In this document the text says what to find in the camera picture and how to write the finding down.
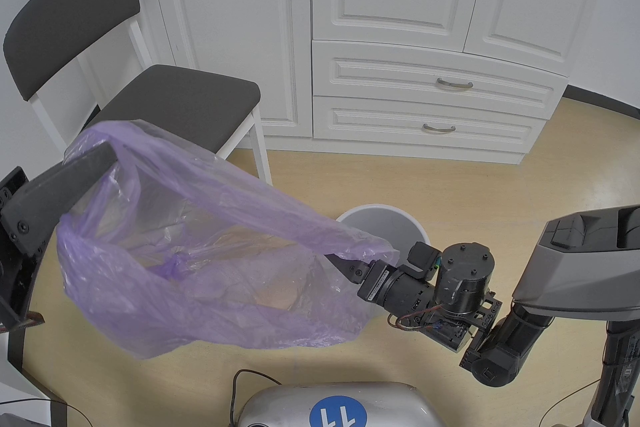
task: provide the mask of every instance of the blue circular logo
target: blue circular logo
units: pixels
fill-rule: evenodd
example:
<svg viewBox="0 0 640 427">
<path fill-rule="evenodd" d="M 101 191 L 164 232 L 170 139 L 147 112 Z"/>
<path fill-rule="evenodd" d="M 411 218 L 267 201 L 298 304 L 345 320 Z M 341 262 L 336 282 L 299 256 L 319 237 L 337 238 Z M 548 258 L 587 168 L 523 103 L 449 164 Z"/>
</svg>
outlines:
<svg viewBox="0 0 640 427">
<path fill-rule="evenodd" d="M 356 399 L 334 395 L 320 400 L 309 415 L 311 427 L 365 427 L 367 411 Z"/>
</svg>

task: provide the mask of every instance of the purple plastic bag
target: purple plastic bag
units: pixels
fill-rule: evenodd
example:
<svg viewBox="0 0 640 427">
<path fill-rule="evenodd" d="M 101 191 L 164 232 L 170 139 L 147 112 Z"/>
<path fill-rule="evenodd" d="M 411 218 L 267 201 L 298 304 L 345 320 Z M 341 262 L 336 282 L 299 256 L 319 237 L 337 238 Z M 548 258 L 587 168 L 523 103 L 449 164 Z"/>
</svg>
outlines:
<svg viewBox="0 0 640 427">
<path fill-rule="evenodd" d="M 144 121 L 82 132 L 74 159 L 108 141 L 118 162 L 62 216 L 65 292 L 140 358 L 194 340 L 245 348 L 353 340 L 371 305 L 321 255 L 393 264 L 383 239 Z"/>
</svg>

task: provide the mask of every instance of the light wood floor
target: light wood floor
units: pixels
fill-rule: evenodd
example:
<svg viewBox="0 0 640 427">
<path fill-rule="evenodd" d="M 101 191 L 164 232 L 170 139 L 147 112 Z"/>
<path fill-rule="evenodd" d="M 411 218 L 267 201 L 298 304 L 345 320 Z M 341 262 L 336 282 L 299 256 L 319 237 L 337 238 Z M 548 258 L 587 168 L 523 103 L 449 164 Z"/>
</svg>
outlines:
<svg viewBox="0 0 640 427">
<path fill-rule="evenodd" d="M 230 161 L 255 173 L 252 154 Z M 363 203 L 402 208 L 439 248 L 477 241 L 491 248 L 492 289 L 509 301 L 546 220 L 576 210 L 640 203 L 640 121 L 563 99 L 520 166 L 447 160 L 270 151 L 275 187 L 336 218 Z M 537 427 L 565 394 L 597 379 L 604 324 L 557 319 L 514 383 L 491 389 L 456 355 L 420 334 L 374 319 L 359 338 L 326 349 L 243 350 L 193 343 L 137 361 L 108 342 L 64 295 L 54 250 L 38 276 L 25 368 L 95 427 L 228 425 L 231 379 L 249 367 L 284 383 L 391 380 L 417 386 L 449 427 Z M 267 386 L 245 376 L 239 404 Z M 544 425 L 576 425 L 593 387 L 563 402 Z M 83 420 L 70 412 L 70 425 Z M 631 424 L 640 425 L 640 406 Z"/>
</svg>

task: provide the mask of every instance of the trash can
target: trash can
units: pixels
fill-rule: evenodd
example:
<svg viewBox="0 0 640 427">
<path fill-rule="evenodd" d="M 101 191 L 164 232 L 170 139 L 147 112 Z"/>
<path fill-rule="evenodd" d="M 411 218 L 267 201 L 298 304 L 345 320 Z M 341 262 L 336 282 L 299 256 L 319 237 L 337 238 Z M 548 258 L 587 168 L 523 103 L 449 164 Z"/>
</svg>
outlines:
<svg viewBox="0 0 640 427">
<path fill-rule="evenodd" d="M 416 242 L 429 244 L 429 237 L 418 221 L 400 208 L 389 205 L 355 207 L 337 220 L 387 240 L 400 251 L 399 264 L 406 263 L 409 250 Z"/>
</svg>

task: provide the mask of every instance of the metal handle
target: metal handle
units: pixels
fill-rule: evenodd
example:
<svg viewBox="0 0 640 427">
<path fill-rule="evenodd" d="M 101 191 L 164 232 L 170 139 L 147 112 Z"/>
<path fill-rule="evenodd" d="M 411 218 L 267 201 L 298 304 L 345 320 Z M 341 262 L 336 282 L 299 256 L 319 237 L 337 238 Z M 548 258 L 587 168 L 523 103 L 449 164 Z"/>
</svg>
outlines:
<svg viewBox="0 0 640 427">
<path fill-rule="evenodd" d="M 440 84 L 441 86 L 457 87 L 458 89 L 471 89 L 471 87 L 474 86 L 473 82 L 469 82 L 468 84 L 452 84 L 451 82 L 447 82 L 443 79 L 437 79 L 436 83 Z"/>
<path fill-rule="evenodd" d="M 448 134 L 450 132 L 455 132 L 456 131 L 456 127 L 451 127 L 451 128 L 434 128 L 434 127 L 430 127 L 427 123 L 425 123 L 424 125 L 422 125 L 422 128 L 424 128 L 425 130 L 430 130 L 431 132 L 439 132 L 441 134 Z"/>
</svg>

